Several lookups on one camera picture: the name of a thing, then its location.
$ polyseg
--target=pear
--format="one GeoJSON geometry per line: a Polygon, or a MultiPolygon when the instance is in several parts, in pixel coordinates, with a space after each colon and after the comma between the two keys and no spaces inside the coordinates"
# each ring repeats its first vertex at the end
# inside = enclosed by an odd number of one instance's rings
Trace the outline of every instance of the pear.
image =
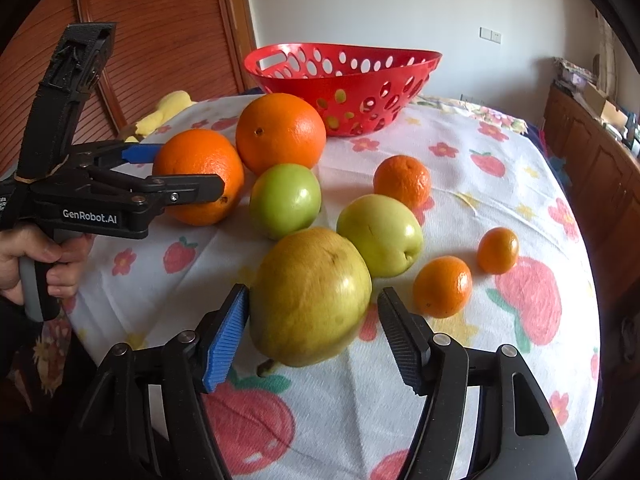
{"type": "Polygon", "coordinates": [[[322,227],[285,236],[249,292],[251,338],[270,358],[258,375],[338,355],[358,333],[370,297],[367,264],[346,238],[322,227]]]}

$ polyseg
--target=white wall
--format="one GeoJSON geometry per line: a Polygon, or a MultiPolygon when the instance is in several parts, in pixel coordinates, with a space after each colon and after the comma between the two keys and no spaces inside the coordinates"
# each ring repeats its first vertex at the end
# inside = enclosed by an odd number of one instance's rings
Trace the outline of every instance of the white wall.
{"type": "Polygon", "coordinates": [[[591,67],[598,28],[588,0],[250,0],[258,46],[295,41],[438,50],[425,94],[475,97],[538,122],[550,56],[591,67]],[[481,40],[480,27],[502,33],[481,40]]]}
{"type": "Polygon", "coordinates": [[[616,38],[616,71],[620,106],[636,114],[640,112],[640,75],[620,40],[616,38]]]}

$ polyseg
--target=fruit stem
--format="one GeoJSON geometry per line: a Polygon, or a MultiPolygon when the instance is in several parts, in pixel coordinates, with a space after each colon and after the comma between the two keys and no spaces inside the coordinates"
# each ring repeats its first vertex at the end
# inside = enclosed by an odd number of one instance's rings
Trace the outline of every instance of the fruit stem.
{"type": "Polygon", "coordinates": [[[255,373],[258,375],[258,377],[268,377],[281,366],[282,364],[280,364],[279,362],[274,361],[273,359],[267,359],[261,365],[258,365],[255,373]]]}

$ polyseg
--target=floral tablecloth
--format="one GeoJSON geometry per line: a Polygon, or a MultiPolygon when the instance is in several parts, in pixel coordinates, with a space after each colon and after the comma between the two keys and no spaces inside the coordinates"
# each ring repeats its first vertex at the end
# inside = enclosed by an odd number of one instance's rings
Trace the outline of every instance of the floral tablecloth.
{"type": "MultiPolygon", "coordinates": [[[[254,98],[193,105],[146,141],[166,142],[192,127],[233,140],[238,115],[254,98]]],[[[398,153],[419,158],[433,180],[431,198],[414,212],[426,248],[404,275],[375,280],[372,300],[392,285],[410,304],[412,281],[428,260],[443,254],[466,260],[474,276],[470,303],[454,317],[430,320],[432,328],[473,348],[517,346],[577,462],[596,394],[596,298],[575,219],[544,159],[519,135],[521,122],[487,108],[421,99],[375,134],[328,139],[314,170],[322,187],[316,224],[334,228],[345,205],[372,191],[383,159],[398,153]],[[479,270],[474,252],[495,226],[514,230],[521,247],[517,266],[498,277],[479,270]]],[[[151,166],[122,171],[147,176],[151,166]]],[[[253,182],[247,174],[247,193],[253,182]]],[[[161,345],[218,308],[234,283],[250,285],[272,244],[252,228],[247,194],[217,226],[192,228],[164,216],[145,240],[98,237],[87,276],[66,310],[96,362],[119,341],[134,348],[161,345]]],[[[260,380],[254,371],[263,360],[245,333],[227,382],[205,398],[232,475],[395,479],[424,401],[402,383],[375,305],[356,341],[332,360],[260,380]]],[[[467,399],[452,478],[466,474],[472,450],[478,392],[470,389],[467,399]]],[[[152,408],[155,427],[165,431],[158,390],[152,408]]]]}

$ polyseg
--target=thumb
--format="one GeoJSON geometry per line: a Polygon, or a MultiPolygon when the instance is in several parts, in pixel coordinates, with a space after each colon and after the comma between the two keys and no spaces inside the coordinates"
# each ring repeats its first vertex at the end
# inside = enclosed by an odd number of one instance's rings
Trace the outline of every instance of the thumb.
{"type": "Polygon", "coordinates": [[[52,264],[62,256],[62,248],[33,224],[0,232],[0,265],[20,256],[52,264]]]}

